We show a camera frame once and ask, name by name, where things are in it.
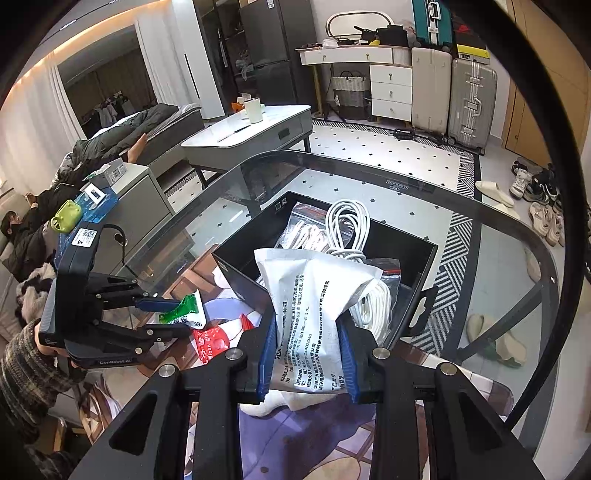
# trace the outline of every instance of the silver screw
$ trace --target silver screw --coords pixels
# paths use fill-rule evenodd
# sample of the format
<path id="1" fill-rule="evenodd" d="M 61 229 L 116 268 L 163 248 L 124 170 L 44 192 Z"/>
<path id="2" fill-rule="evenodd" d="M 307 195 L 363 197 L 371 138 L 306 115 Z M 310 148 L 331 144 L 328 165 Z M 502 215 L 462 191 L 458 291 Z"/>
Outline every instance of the silver screw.
<path id="1" fill-rule="evenodd" d="M 372 355 L 380 360 L 386 360 L 390 356 L 390 350 L 384 348 L 383 346 L 379 346 L 374 348 Z"/>
<path id="2" fill-rule="evenodd" d="M 444 362 L 440 364 L 439 368 L 445 375 L 451 376 L 457 374 L 457 367 L 454 364 L 451 364 L 450 362 Z"/>
<path id="3" fill-rule="evenodd" d="M 242 356 L 242 350 L 239 348 L 229 348 L 226 350 L 226 358 L 228 360 L 238 360 Z"/>
<path id="4" fill-rule="evenodd" d="M 176 370 L 177 370 L 177 368 L 173 364 L 166 364 L 166 365 L 161 366 L 158 369 L 158 374 L 161 377 L 166 378 L 166 377 L 170 377 L 171 375 L 173 375 L 176 372 Z"/>

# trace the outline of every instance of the silver suitcase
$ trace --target silver suitcase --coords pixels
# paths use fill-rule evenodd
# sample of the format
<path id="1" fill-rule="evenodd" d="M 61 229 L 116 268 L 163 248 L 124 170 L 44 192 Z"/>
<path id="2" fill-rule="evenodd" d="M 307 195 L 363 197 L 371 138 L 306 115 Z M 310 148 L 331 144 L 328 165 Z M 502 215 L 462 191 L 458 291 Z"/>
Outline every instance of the silver suitcase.
<path id="1" fill-rule="evenodd" d="M 452 101 L 447 124 L 447 143 L 456 142 L 484 155 L 495 112 L 496 72 L 488 65 L 454 59 Z"/>
<path id="2" fill-rule="evenodd" d="M 449 114 L 452 56 L 430 48 L 413 48 L 413 126 L 444 134 Z"/>

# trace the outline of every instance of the white medicine packet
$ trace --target white medicine packet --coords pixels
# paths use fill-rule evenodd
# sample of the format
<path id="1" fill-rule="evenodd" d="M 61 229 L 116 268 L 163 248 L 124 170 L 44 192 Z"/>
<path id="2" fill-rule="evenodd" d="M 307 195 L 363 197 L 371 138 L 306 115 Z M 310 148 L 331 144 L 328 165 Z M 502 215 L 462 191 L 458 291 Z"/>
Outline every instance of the white medicine packet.
<path id="1" fill-rule="evenodd" d="M 277 320 L 270 388 L 344 390 L 336 319 L 375 287 L 382 271 L 312 250 L 261 248 L 255 259 Z"/>

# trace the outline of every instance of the wooden door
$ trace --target wooden door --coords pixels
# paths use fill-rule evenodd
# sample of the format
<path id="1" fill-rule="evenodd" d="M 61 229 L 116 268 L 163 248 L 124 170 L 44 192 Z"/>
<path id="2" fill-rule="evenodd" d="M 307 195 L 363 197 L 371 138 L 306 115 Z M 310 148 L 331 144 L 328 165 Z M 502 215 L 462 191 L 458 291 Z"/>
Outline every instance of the wooden door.
<path id="1" fill-rule="evenodd" d="M 513 0 L 515 21 L 546 67 L 582 150 L 591 106 L 591 74 L 565 33 L 531 0 Z M 505 148 L 547 165 L 550 156 L 535 119 L 513 81 L 503 130 Z"/>

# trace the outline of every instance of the barcode label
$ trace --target barcode label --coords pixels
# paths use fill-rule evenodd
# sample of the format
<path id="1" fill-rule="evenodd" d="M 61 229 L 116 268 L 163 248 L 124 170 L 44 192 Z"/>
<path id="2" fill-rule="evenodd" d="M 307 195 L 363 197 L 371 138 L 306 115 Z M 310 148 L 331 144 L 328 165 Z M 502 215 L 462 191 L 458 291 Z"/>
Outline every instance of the barcode label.
<path id="1" fill-rule="evenodd" d="M 88 230 L 86 228 L 81 228 L 74 236 L 74 240 L 72 240 L 72 245 L 75 245 L 77 247 L 89 248 L 92 245 L 92 241 L 95 239 L 95 237 L 96 230 Z"/>

